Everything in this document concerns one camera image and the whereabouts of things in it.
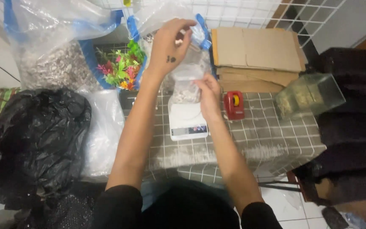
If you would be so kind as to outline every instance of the gray checkered tablecloth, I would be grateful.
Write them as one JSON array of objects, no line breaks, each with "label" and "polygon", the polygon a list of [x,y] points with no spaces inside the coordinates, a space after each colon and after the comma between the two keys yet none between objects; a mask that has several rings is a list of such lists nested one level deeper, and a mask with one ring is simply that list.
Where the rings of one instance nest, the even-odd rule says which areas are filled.
[{"label": "gray checkered tablecloth", "polygon": [[[170,95],[159,93],[155,116],[155,133],[149,150],[144,180],[181,176],[206,183],[222,183],[211,136],[172,141],[169,130]],[[326,147],[314,116],[280,121],[272,103],[272,93],[243,93],[245,119],[226,121],[238,150],[251,170],[283,174],[307,163]],[[124,110],[127,118],[130,110]]]}]

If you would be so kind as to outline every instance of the plastic container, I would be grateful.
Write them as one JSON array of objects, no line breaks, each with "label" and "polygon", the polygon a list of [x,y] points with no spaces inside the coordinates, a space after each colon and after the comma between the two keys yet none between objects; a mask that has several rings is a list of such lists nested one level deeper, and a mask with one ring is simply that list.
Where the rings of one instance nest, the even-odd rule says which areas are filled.
[{"label": "plastic container", "polygon": [[345,103],[332,74],[303,75],[273,99],[280,120],[299,117],[303,112],[319,115]]}]

